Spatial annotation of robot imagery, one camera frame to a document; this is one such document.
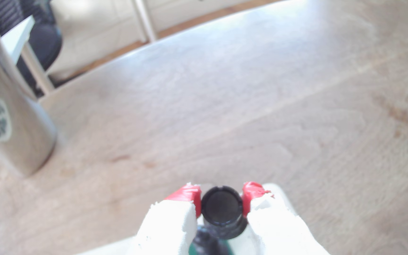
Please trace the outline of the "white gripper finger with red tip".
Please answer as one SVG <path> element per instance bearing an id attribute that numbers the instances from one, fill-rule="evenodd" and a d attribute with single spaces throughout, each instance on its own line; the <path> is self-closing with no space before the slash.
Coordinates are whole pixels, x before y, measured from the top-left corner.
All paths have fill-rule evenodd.
<path id="1" fill-rule="evenodd" d="M 150 206 L 135 236 L 134 255 L 188 255 L 201 216 L 201 187 L 187 183 Z"/>
<path id="2" fill-rule="evenodd" d="M 248 225 L 232 240 L 235 255 L 329 255 L 314 238 L 278 184 L 246 182 L 243 211 Z"/>

